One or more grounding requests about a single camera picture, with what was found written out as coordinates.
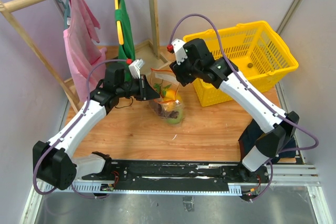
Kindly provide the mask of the dark red grapes bunch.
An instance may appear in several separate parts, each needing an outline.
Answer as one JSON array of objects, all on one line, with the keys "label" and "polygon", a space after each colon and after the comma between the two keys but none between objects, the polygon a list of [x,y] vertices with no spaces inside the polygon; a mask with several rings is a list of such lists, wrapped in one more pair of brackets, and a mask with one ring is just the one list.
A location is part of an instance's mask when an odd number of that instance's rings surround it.
[{"label": "dark red grapes bunch", "polygon": [[182,115],[179,110],[169,109],[168,104],[154,103],[152,109],[158,116],[166,119],[177,119]]}]

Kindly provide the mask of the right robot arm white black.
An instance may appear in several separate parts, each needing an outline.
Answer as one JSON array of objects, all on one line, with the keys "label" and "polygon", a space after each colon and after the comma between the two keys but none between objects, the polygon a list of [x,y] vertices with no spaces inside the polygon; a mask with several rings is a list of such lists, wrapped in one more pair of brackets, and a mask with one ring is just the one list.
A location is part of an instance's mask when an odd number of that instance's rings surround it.
[{"label": "right robot arm white black", "polygon": [[261,137],[238,168],[238,177],[250,182],[256,177],[257,169],[278,155],[292,139],[295,132],[292,124],[298,122],[298,115],[287,113],[266,99],[230,60],[224,57],[214,59],[203,39],[189,42],[175,39],[167,50],[175,54],[170,68],[182,86],[202,79],[233,98],[262,130]]}]

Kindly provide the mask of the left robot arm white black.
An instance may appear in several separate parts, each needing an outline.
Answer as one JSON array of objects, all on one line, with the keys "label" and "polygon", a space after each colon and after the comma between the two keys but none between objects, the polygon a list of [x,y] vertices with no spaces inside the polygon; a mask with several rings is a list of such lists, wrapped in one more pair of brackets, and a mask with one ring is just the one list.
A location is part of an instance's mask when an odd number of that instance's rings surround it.
[{"label": "left robot arm white black", "polygon": [[140,73],[143,60],[110,60],[105,77],[90,91],[83,107],[75,117],[48,141],[37,142],[33,147],[33,185],[37,180],[65,190],[77,178],[95,174],[100,179],[112,175],[111,158],[98,152],[86,157],[74,158],[79,144],[121,98],[149,101],[160,95],[150,86],[145,75]]}]

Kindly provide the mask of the green cabbage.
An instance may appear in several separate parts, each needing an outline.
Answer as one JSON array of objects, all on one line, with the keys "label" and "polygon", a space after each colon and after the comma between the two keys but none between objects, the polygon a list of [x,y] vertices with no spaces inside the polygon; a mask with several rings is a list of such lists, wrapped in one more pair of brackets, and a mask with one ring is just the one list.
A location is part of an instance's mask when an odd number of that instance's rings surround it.
[{"label": "green cabbage", "polygon": [[168,118],[166,119],[167,124],[172,126],[180,126],[183,122],[183,117],[177,117],[177,118]]}]

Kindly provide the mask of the orange yellow fruit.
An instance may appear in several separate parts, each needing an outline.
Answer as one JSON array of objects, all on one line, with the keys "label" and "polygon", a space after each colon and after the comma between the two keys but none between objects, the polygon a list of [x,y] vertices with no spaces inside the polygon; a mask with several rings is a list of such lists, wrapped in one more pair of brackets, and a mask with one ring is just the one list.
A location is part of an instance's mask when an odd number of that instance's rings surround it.
[{"label": "orange yellow fruit", "polygon": [[166,89],[165,91],[165,99],[167,100],[176,100],[176,91],[173,89]]}]

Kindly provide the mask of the clear zip top bag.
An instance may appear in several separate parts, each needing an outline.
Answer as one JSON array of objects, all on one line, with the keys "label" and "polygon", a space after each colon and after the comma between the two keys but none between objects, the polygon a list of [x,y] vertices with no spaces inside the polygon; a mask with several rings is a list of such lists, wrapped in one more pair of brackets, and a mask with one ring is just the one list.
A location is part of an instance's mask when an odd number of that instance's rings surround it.
[{"label": "clear zip top bag", "polygon": [[165,66],[151,69],[150,85],[160,95],[150,101],[155,114],[169,125],[180,125],[184,117],[184,102],[179,93],[180,83],[172,70]]}]

